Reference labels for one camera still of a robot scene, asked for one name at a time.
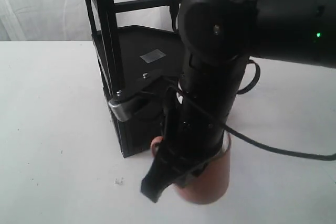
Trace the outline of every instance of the bolt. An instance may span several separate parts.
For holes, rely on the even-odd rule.
[[[220,29],[220,26],[219,26],[219,25],[215,25],[215,26],[214,26],[214,34],[215,34],[215,35],[219,35],[219,34],[221,33],[220,30],[221,30],[221,29]]]

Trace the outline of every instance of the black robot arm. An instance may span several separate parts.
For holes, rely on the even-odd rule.
[[[157,202],[220,151],[250,56],[335,68],[335,15],[334,0],[184,0],[178,28],[187,51],[178,92],[185,98],[177,101],[176,84],[166,92],[164,140],[141,191]]]

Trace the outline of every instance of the cup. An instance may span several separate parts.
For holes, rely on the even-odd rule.
[[[151,143],[153,156],[156,155],[157,148],[163,137],[156,137]],[[186,187],[180,188],[174,185],[177,193],[186,201],[206,205],[218,201],[226,193],[230,176],[230,149],[231,135],[224,133],[223,148],[204,171],[194,178]]]

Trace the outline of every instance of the white tabletop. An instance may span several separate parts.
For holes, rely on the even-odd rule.
[[[336,152],[336,70],[257,62],[260,83],[228,124],[276,147]],[[336,162],[234,138],[227,194],[194,206],[172,188],[156,205],[140,194],[151,161],[120,153],[92,42],[0,42],[0,223],[336,223]]]

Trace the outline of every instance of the debris crumb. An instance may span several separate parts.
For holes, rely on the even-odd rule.
[[[114,184],[118,186],[122,186],[124,184],[124,178],[121,178],[120,180],[116,178],[114,180]]]

